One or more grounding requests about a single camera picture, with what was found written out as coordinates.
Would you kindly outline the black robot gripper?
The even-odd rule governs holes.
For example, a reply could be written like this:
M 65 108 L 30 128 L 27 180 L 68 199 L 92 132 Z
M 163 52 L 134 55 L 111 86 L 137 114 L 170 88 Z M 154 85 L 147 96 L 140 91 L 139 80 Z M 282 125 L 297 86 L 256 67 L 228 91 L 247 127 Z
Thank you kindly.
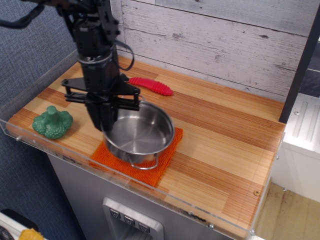
M 126 83 L 117 59 L 78 56 L 83 77 L 65 79 L 65 98 L 85 104 L 94 126 L 101 132 L 113 129 L 118 109 L 138 111 L 140 90 Z

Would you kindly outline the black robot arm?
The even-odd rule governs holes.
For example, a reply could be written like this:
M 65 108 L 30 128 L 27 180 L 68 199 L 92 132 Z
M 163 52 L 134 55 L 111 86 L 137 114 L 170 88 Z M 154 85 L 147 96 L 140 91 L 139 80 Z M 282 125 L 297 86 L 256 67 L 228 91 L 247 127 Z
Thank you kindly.
M 37 0 L 37 4 L 17 26 L 25 28 L 45 6 L 55 7 L 64 18 L 76 44 L 83 77 L 65 79 L 66 99 L 85 104 L 94 126 L 111 131 L 120 109 L 139 110 L 140 90 L 130 86 L 120 71 L 117 46 L 127 47 L 117 40 L 119 22 L 108 0 Z

